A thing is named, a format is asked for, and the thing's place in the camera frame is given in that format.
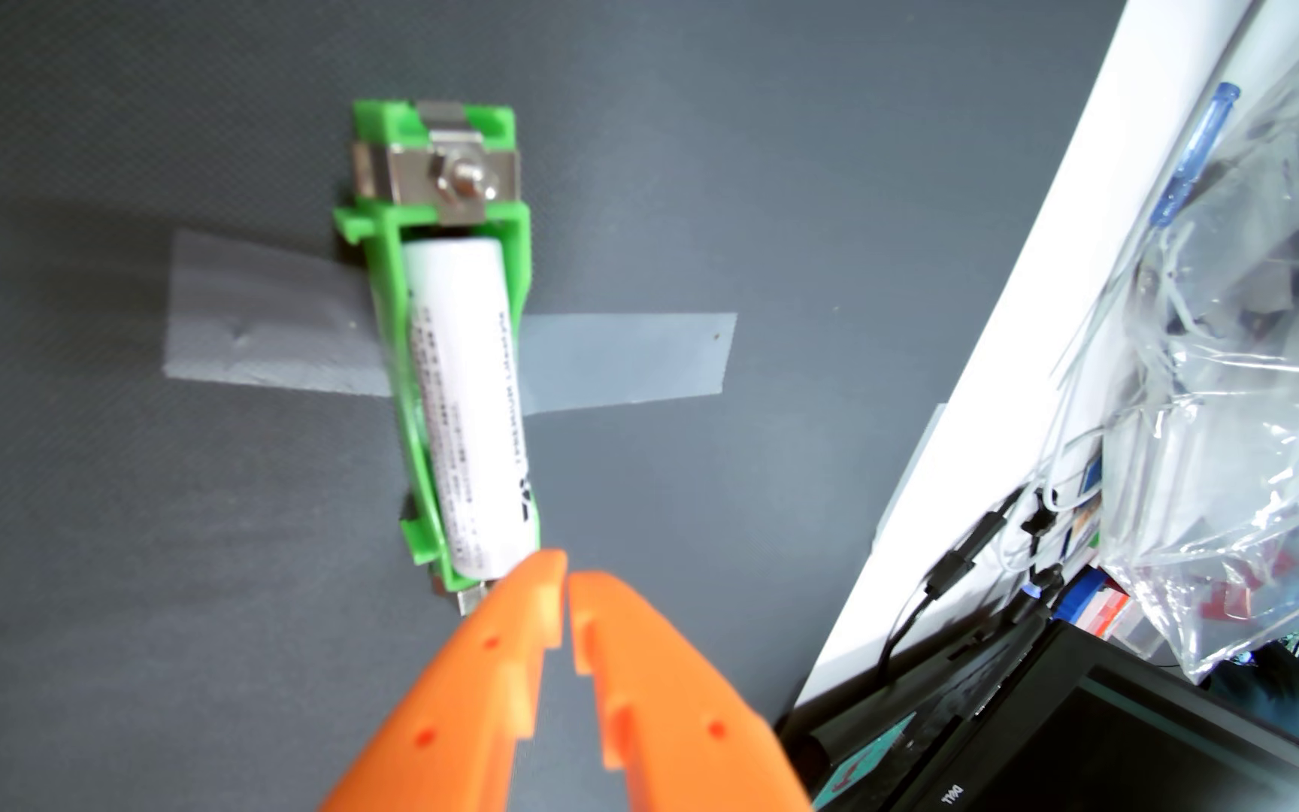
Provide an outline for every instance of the black monitor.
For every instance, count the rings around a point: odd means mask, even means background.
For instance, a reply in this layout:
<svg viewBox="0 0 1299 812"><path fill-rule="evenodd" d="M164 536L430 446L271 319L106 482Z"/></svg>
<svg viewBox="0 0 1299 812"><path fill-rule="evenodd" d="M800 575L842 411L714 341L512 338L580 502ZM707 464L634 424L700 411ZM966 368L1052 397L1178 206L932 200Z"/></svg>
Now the black monitor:
<svg viewBox="0 0 1299 812"><path fill-rule="evenodd" d="M883 809L1283 812L1299 743L1056 622Z"/></svg>

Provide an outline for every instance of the battery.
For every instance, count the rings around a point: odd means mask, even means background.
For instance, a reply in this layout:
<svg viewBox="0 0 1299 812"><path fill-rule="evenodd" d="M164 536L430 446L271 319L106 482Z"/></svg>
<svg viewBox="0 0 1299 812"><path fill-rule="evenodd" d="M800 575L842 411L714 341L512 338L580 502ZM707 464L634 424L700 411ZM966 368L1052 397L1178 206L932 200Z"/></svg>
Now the battery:
<svg viewBox="0 0 1299 812"><path fill-rule="evenodd" d="M460 576L503 578L535 548L504 251L490 236L405 243L404 277L451 561Z"/></svg>

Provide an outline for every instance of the desk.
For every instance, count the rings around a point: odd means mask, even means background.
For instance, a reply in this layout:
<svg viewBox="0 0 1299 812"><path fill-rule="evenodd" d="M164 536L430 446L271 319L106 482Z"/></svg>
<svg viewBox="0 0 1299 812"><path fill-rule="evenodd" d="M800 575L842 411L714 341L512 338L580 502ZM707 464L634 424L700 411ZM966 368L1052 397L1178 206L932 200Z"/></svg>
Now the desk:
<svg viewBox="0 0 1299 812"><path fill-rule="evenodd" d="M386 400L166 379L171 234L340 255L349 103L513 105L530 312L739 313L527 418L544 542L774 717L995 304L1118 3L0 3L0 809L301 809L455 628ZM622 808L551 655L514 809Z"/></svg>

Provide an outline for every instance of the metal bracket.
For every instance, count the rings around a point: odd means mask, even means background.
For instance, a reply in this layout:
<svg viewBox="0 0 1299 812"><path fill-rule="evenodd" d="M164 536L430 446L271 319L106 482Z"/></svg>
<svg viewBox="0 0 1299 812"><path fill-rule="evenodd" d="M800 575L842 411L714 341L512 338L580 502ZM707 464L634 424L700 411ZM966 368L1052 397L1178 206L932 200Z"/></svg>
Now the metal bracket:
<svg viewBox="0 0 1299 812"><path fill-rule="evenodd" d="M479 604L490 596L490 590L498 581L481 581L474 586L469 586L468 590L460 590L457 592L451 592L444 589L444 579L440 578L433 568L429 572L429 583L434 587L434 594L442 596L443 599L453 599L460 605L460 617L469 617L474 609L479 608Z"/></svg>
<svg viewBox="0 0 1299 812"><path fill-rule="evenodd" d="M483 135L453 101L414 105L429 147L353 144L353 187L362 197L433 205L440 226L477 226L485 204L520 199L520 153L483 149Z"/></svg>

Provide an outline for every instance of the green 3d-printed holder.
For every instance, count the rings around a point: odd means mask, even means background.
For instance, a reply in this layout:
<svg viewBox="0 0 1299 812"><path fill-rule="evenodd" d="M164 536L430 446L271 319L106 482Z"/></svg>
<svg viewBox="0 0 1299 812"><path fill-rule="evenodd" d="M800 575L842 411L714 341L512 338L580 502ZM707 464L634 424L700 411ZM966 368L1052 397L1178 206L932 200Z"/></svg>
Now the green 3d-printed holder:
<svg viewBox="0 0 1299 812"><path fill-rule="evenodd" d="M462 118L483 138L485 151L514 151L514 112L508 107L462 105ZM353 123L361 144L427 151L431 130L418 109L407 101L356 101ZM379 336L387 348L390 387L404 440L409 499L404 503L404 542L414 563L430 566L448 592L469 590L479 582L453 568L434 473L429 461L429 438L423 427L423 400L414 378L414 359L408 347L408 299L404 277L404 243L436 235L443 229L440 208L434 204L401 205L378 196L355 196L352 208L334 210L339 234L352 246L364 246L369 257L370 287ZM483 203L483 221L466 226L481 236L494 236L504 248L504 282L509 295L509 322L514 343L520 338L523 300L530 294L530 207L511 201ZM538 511L530 501L534 542L538 546Z"/></svg>

